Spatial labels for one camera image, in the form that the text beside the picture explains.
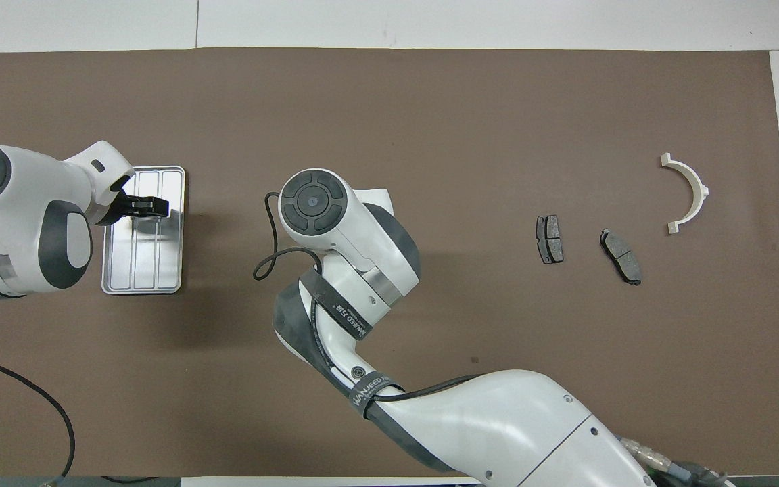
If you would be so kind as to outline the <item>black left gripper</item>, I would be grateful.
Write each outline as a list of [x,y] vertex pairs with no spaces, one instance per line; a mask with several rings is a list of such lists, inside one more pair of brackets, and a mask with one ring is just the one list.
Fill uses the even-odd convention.
[[159,197],[140,197],[119,191],[104,216],[96,222],[98,226],[109,226],[121,218],[168,218],[170,202]]

